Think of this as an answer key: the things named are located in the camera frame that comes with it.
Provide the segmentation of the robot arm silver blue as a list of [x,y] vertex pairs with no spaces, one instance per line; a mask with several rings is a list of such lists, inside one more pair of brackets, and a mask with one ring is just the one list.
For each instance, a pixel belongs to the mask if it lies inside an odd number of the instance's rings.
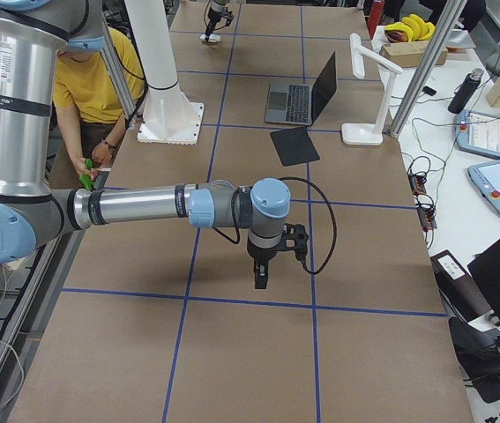
[[122,191],[51,189],[45,182],[56,55],[68,47],[102,49],[103,29],[98,1],[0,1],[0,263],[94,225],[186,218],[195,227],[246,230],[255,286],[266,288],[268,264],[288,237],[284,182]]
[[201,40],[204,42],[219,42],[220,37],[215,35],[217,29],[222,29],[231,25],[234,13],[227,7],[227,0],[211,0],[207,4],[205,34]]

